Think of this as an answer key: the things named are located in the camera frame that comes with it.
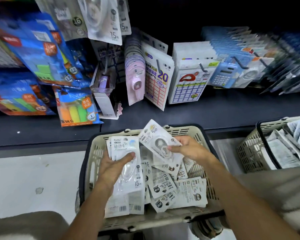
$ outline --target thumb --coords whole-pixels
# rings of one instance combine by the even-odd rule
[[[118,164],[120,164],[121,166],[126,165],[128,162],[130,162],[134,157],[136,156],[136,154],[134,152],[130,152],[127,155],[125,155],[123,158],[121,158],[118,161]]]
[[[186,145],[169,145],[169,146],[167,146],[169,151],[181,153],[183,155],[185,153],[186,147],[187,147]]]

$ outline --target beige plastic basket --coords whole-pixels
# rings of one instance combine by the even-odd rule
[[[270,170],[278,163],[266,143],[265,135],[269,135],[274,129],[280,130],[288,122],[300,120],[298,117],[284,117],[268,121],[260,121],[245,140],[237,147],[239,158],[246,173]]]
[[[216,155],[212,145],[210,144],[207,136],[205,135],[202,127],[196,124],[182,125],[182,126],[164,126],[163,127],[172,136],[177,135],[190,135],[205,148]],[[111,136],[137,136],[141,132],[141,129],[130,130],[126,129],[121,132],[114,132],[111,134],[96,135],[89,141],[85,160],[82,165],[80,179],[84,180],[84,186],[79,182],[79,192],[81,204],[89,196],[92,190],[92,183],[98,178],[100,159],[102,158],[103,151],[106,147],[106,140]],[[91,177],[91,172],[94,168],[94,176]],[[190,178],[203,177],[207,178],[207,175],[203,168],[195,164],[188,172]],[[217,217],[224,215],[219,199],[207,178],[207,198],[208,204],[206,208],[200,207],[185,207],[179,209],[170,209],[163,213],[156,213],[152,206],[146,205],[144,209],[144,215],[127,215],[120,217],[113,217],[105,219],[104,227],[102,231],[106,230],[118,230],[136,231],[145,228],[165,226],[173,223],[191,222],[195,220],[207,219],[210,217]]]

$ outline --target calculator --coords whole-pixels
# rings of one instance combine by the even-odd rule
[[[231,87],[229,82],[232,81],[232,77],[237,69],[238,66],[236,64],[220,63],[209,84],[218,87]]]

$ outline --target hand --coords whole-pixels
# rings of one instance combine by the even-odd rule
[[[118,161],[112,161],[108,154],[108,149],[105,148],[103,157],[100,162],[99,174],[96,184],[99,187],[106,187],[109,190],[109,197],[112,195],[113,186],[118,180],[124,165],[130,162],[136,154],[134,152],[128,153]]]
[[[195,139],[190,136],[175,136],[180,141],[181,146],[168,146],[171,152],[181,153],[183,156],[188,157],[197,163],[202,160],[215,158],[204,146],[200,145]]]

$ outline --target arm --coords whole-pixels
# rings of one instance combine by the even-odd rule
[[[124,165],[134,157],[134,153],[128,153],[124,158],[112,161],[109,158],[108,150],[105,149],[100,163],[98,180],[61,240],[97,239],[103,225],[106,203],[112,195],[113,186]]]
[[[243,187],[202,145],[189,136],[176,136],[183,146],[170,146],[201,165],[209,176],[237,240],[300,240],[300,235],[262,199]]]

